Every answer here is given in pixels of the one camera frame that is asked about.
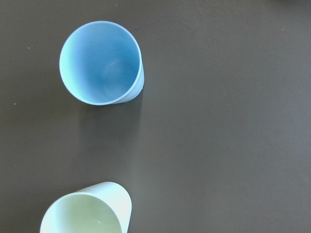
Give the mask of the cream plastic cup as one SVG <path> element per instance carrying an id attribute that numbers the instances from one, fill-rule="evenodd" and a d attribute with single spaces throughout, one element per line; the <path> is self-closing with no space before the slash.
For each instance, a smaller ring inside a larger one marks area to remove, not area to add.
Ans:
<path id="1" fill-rule="evenodd" d="M 126 233 L 132 201 L 124 187 L 103 182 L 67 194 L 45 212 L 41 233 Z"/>

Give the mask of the blue plastic cup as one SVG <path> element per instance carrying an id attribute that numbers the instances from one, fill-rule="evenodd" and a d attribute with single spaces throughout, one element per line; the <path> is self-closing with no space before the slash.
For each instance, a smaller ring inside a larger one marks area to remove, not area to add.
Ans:
<path id="1" fill-rule="evenodd" d="M 66 89 L 91 105 L 131 101 L 144 86 L 136 39 L 110 21 L 90 22 L 72 32 L 61 49 L 59 71 Z"/>

